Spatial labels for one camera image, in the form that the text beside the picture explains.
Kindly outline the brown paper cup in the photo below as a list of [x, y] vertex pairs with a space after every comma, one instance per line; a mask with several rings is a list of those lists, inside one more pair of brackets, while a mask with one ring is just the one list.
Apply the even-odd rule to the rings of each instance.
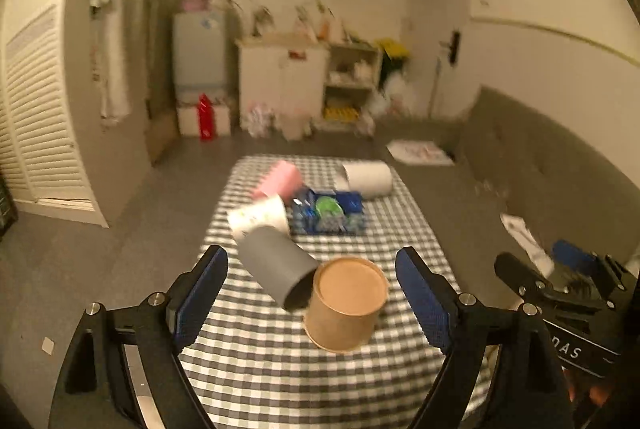
[[304, 315], [306, 335], [331, 353], [357, 350], [372, 337], [389, 288], [382, 270], [367, 259], [340, 257], [322, 263]]

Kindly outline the white plain cup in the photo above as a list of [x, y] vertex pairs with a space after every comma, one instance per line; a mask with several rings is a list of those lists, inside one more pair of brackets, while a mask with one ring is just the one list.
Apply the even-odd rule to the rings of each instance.
[[392, 171], [381, 160], [338, 164], [333, 183], [337, 191], [359, 193], [365, 200], [386, 196], [393, 191]]

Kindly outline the grey cup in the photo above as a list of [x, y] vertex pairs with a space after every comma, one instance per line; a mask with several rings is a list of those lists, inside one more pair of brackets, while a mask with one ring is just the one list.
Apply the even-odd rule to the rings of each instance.
[[238, 241], [238, 258], [280, 308], [307, 307], [319, 262], [288, 235], [271, 225], [256, 227]]

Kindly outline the white floral paper cup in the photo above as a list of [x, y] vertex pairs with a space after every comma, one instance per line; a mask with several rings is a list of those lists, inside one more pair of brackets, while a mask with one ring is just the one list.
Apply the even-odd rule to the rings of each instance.
[[284, 235], [290, 235], [288, 213], [279, 195], [233, 209], [228, 212], [227, 219], [231, 236], [235, 241], [239, 241], [250, 231], [264, 225], [273, 227]]

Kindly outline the pink cup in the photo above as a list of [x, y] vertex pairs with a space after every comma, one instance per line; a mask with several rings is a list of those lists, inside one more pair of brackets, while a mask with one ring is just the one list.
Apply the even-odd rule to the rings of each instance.
[[302, 173], [292, 163], [279, 160], [267, 172], [252, 192], [254, 201], [279, 196], [285, 203], [304, 186]]

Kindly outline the white paper on sofa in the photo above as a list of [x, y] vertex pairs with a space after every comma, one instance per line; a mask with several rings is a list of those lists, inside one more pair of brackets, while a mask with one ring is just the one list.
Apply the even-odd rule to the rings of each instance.
[[528, 230], [525, 220], [517, 215], [508, 214], [501, 214], [500, 220], [506, 232], [525, 250], [538, 272], [549, 279], [554, 271], [554, 262]]

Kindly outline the grey sofa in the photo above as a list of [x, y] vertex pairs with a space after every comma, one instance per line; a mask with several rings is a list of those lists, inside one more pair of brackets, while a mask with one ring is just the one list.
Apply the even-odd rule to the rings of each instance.
[[639, 253], [637, 186], [573, 132], [497, 90], [480, 90], [461, 119], [384, 118], [376, 138], [432, 141], [451, 157], [399, 172], [464, 287], [493, 281], [498, 253], [526, 256], [503, 214], [522, 218], [544, 250], [566, 239], [623, 263]]

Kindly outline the checkered tablecloth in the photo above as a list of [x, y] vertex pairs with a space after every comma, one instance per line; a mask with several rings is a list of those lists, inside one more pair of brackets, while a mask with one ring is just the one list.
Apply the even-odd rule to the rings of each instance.
[[239, 253], [229, 215], [247, 206], [276, 164], [243, 157], [232, 168], [204, 239], [228, 255], [227, 277], [180, 361], [218, 428], [405, 428], [445, 362], [398, 281], [412, 247], [430, 270], [451, 267], [405, 182], [362, 205], [356, 234], [289, 238], [261, 230]]

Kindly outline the white louvered wardrobe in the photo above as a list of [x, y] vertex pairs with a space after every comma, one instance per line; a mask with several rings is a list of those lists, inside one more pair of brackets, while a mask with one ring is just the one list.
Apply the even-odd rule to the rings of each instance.
[[1, 0], [1, 172], [18, 209], [108, 227], [151, 168], [144, 0], [125, 0], [131, 113], [100, 115], [90, 0]]

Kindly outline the white plastic bags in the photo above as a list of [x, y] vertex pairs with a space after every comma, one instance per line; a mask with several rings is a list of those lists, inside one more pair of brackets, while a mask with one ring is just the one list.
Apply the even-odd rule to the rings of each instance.
[[360, 110], [357, 131], [373, 137], [381, 120], [408, 118], [416, 115], [416, 93], [400, 71], [388, 76], [381, 89], [370, 93]]

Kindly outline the blue label water bottle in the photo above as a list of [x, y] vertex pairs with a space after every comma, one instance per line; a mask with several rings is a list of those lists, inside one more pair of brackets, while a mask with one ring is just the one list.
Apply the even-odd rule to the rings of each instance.
[[367, 229], [362, 197], [357, 192], [300, 190], [291, 203], [291, 227], [309, 235], [357, 235]]

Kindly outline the white box under washer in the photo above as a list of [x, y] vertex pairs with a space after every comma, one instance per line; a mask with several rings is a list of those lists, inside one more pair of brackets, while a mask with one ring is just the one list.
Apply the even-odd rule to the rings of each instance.
[[232, 134], [234, 115], [227, 103], [215, 102], [210, 107], [210, 112], [202, 111], [198, 103], [179, 104], [177, 118], [179, 132], [183, 137], [199, 137], [206, 126], [213, 127], [216, 138]]

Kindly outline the red bottle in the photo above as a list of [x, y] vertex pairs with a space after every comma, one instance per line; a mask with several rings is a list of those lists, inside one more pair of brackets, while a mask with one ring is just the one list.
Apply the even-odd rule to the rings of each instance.
[[198, 131], [203, 142], [216, 138], [214, 107], [205, 93], [202, 93], [198, 99]]

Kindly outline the open white shelf unit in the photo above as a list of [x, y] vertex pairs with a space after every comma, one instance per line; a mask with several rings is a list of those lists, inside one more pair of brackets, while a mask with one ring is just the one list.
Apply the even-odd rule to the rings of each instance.
[[330, 42], [328, 51], [321, 115], [314, 126], [320, 131], [349, 131], [357, 127], [378, 91], [383, 52], [363, 42]]

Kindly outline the pink lined trash bin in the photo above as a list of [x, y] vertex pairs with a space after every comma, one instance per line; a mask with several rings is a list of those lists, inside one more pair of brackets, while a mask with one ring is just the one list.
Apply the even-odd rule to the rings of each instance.
[[304, 114], [279, 114], [276, 126], [288, 142], [302, 141], [312, 134], [311, 118]]

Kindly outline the white printed package bag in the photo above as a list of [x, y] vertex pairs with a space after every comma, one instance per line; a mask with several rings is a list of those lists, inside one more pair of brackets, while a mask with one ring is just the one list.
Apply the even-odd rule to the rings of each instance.
[[273, 118], [273, 110], [268, 105], [256, 104], [245, 115], [246, 131], [252, 138], [268, 138]]

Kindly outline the white sink cabinet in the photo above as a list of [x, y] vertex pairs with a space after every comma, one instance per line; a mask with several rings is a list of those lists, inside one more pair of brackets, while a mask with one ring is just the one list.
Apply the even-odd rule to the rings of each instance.
[[330, 52], [299, 37], [244, 38], [239, 48], [240, 126], [256, 108], [273, 115], [322, 116]]

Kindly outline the washing machine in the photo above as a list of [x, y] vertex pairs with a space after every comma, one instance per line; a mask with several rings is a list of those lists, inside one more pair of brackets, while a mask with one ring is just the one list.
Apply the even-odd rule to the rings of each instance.
[[219, 15], [184, 12], [172, 22], [172, 66], [179, 101], [195, 101], [227, 85], [226, 33]]

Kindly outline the pink basin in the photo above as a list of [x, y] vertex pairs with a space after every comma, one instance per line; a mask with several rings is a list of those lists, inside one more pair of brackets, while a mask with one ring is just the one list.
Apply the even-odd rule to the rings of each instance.
[[210, 0], [182, 0], [181, 11], [186, 13], [191, 12], [206, 12], [210, 9]]

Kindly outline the hanging white towel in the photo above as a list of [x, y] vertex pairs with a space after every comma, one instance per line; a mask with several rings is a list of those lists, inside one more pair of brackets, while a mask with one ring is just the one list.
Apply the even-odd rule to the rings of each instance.
[[125, 0], [90, 0], [92, 76], [100, 93], [100, 115], [114, 127], [131, 113], [125, 34]]

